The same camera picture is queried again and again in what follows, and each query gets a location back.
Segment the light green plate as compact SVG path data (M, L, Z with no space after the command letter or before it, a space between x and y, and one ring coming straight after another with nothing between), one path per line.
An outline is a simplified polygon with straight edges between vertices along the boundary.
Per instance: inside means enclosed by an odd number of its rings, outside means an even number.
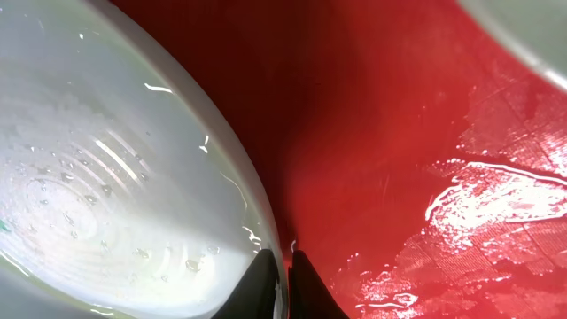
M534 73L566 89L566 0L459 0L458 4Z

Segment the white plate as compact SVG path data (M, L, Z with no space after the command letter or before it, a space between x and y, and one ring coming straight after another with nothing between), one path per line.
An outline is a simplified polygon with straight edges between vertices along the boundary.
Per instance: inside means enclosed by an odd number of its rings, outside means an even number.
M209 96L110 2L2 0L2 317L211 318L244 282L287 316L267 195Z

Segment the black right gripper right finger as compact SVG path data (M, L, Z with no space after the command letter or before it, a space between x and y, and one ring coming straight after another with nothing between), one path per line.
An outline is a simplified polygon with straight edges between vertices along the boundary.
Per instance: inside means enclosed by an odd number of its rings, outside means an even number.
M288 274L290 319L348 319L303 251L293 252Z

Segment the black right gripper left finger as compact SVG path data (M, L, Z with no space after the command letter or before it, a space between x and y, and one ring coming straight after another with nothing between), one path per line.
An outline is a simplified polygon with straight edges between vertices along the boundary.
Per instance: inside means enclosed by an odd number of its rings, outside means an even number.
M212 319L273 319L278 284L276 258L262 249Z

